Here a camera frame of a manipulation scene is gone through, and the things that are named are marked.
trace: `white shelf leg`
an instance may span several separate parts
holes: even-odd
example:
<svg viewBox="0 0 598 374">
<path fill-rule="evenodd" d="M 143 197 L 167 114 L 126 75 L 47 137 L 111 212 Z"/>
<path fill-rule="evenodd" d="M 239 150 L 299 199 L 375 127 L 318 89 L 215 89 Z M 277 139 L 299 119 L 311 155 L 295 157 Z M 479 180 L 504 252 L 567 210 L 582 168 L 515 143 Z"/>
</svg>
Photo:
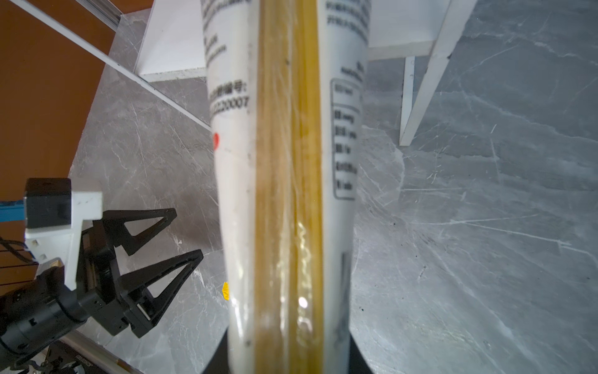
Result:
<svg viewBox="0 0 598 374">
<path fill-rule="evenodd" d="M 459 38 L 463 34 L 465 23 L 469 19 L 477 0 L 451 0 L 447 14 L 444 17 L 443 25 L 438 34 L 438 39 L 432 48 L 428 70 L 423 77 L 422 85 L 419 87 L 415 104 L 411 110 L 409 120 L 403 128 L 401 124 L 401 136 L 399 145 L 410 145 L 423 115 L 430 105 L 434 91 L 443 77 L 444 71 L 449 64 L 449 58 Z"/>
<path fill-rule="evenodd" d="M 401 103 L 401 130 L 405 131 L 407 121 L 413 107 L 413 78 L 415 76 L 415 57 L 405 58 L 405 74 L 403 75 L 403 99 Z"/>
<path fill-rule="evenodd" d="M 422 122 L 423 115 L 432 101 L 434 91 L 440 83 L 440 79 L 443 77 L 444 71 L 449 64 L 449 59 L 446 57 L 430 57 L 430 63 L 428 64 L 428 71 L 423 76 L 422 85 L 419 87 L 417 98 L 407 124 L 403 126 L 403 116 L 401 115 L 401 136 L 399 137 L 399 145 L 407 146 L 411 145 L 411 141 L 415 136 L 419 124 Z"/>
</svg>

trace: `metal strip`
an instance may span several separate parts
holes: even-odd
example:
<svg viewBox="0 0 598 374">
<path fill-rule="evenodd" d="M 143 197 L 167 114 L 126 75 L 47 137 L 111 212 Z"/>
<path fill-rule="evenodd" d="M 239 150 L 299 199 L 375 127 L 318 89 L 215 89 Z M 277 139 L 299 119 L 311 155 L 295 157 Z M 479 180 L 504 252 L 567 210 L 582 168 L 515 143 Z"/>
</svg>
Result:
<svg viewBox="0 0 598 374">
<path fill-rule="evenodd" d="M 107 373 L 143 374 L 76 330 L 61 337 L 60 341 L 79 352 L 83 357 Z"/>
<path fill-rule="evenodd" d="M 116 31 L 120 17 L 123 15 L 110 0 L 76 0 L 82 7 Z"/>
<path fill-rule="evenodd" d="M 183 114 L 184 116 L 186 116 L 193 122 L 197 123 L 199 126 L 203 127 L 204 129 L 206 129 L 208 131 L 211 131 L 210 126 L 206 122 L 197 118 L 194 114 L 192 114 L 191 112 L 189 112 L 188 110 L 186 110 L 185 108 L 183 108 L 182 106 L 177 104 L 174 100 L 167 97 L 166 95 L 164 95 L 162 92 L 158 91 L 157 89 L 153 88 L 153 86 L 150 85 L 149 83 L 147 83 L 145 80 L 143 80 L 139 76 L 135 75 L 134 73 L 130 72 L 123 65 L 120 65 L 115 60 L 112 60 L 104 52 L 100 51 L 99 49 L 97 49 L 96 47 L 91 45 L 88 41 L 84 40 L 79 35 L 75 34 L 71 30 L 67 29 L 66 27 L 61 25 L 59 22 L 57 22 L 55 19 L 53 19 L 52 17 L 48 16 L 46 13 L 42 12 L 41 10 L 37 9 L 36 7 L 34 7 L 30 3 L 28 3 L 26 0 L 10 0 L 10 1 L 12 3 L 14 3 L 15 5 L 17 5 L 18 7 L 20 7 L 21 9 L 25 10 L 27 13 L 29 13 L 32 16 L 34 16 L 35 18 L 37 18 L 38 20 L 45 23 L 49 27 L 53 28 L 57 32 L 64 35 L 69 40 L 74 42 L 76 45 L 80 46 L 84 50 L 86 50 L 89 53 L 91 53 L 92 55 L 96 56 L 98 59 L 104 61 L 106 64 L 108 64 L 110 67 L 114 68 L 119 73 L 123 74 L 125 77 L 129 78 L 130 80 L 134 81 L 141 87 L 145 88 L 150 93 L 156 95 L 156 97 L 158 97 L 159 99 L 161 99 L 162 101 L 164 101 L 165 103 L 170 105 L 172 108 L 181 112 L 181 114 Z"/>
</svg>

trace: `yellow sticker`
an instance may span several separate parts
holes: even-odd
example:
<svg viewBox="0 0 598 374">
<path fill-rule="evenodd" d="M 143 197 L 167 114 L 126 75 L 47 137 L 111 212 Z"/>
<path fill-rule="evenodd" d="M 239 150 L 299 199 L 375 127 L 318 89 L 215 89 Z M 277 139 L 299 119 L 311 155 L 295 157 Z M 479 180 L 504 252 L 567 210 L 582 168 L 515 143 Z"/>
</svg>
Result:
<svg viewBox="0 0 598 374">
<path fill-rule="evenodd" d="M 228 300 L 228 282 L 222 285 L 222 295 L 224 296 L 224 300 Z"/>
</svg>

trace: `white table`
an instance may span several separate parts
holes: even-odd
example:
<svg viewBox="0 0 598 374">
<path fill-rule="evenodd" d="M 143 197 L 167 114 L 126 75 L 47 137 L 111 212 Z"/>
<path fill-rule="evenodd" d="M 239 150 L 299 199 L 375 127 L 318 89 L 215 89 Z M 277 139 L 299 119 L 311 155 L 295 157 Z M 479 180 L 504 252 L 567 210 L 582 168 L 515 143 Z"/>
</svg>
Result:
<svg viewBox="0 0 598 374">
<path fill-rule="evenodd" d="M 476 1 L 372 0 L 369 59 L 405 58 L 400 145 L 411 144 Z M 201 13 L 198 0 L 154 0 L 135 73 L 150 82 L 205 77 Z M 430 59 L 414 103 L 416 56 Z"/>
</svg>

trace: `black cable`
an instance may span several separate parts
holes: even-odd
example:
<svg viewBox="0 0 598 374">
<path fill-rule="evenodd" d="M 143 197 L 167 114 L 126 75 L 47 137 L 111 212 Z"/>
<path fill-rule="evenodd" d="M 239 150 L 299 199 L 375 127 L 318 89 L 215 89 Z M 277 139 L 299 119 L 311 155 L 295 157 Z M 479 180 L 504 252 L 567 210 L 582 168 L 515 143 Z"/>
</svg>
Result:
<svg viewBox="0 0 598 374">
<path fill-rule="evenodd" d="M 13 254 L 14 257 L 17 257 L 19 260 L 21 260 L 22 262 L 29 264 L 29 265 L 35 265 L 37 264 L 37 262 L 28 259 L 27 257 L 23 256 L 22 254 L 19 253 L 19 251 L 17 251 L 16 249 L 13 248 L 13 246 L 11 244 L 14 245 L 18 245 L 20 247 L 23 247 L 25 249 L 27 249 L 27 245 L 23 242 L 19 242 L 19 241 L 15 241 L 15 240 L 4 240 L 2 238 L 2 236 L 0 236 L 0 244 L 6 248 L 7 251 L 9 251 L 10 253 Z"/>
<path fill-rule="evenodd" d="M 11 365 L 10 370 L 22 370 L 18 374 L 28 374 L 29 373 L 29 366 L 33 366 L 33 368 L 41 373 L 50 373 L 54 367 L 52 365 L 46 366 L 46 363 L 42 363 L 42 365 L 37 365 L 37 362 L 33 360 L 26 361 L 21 365 Z"/>
</svg>

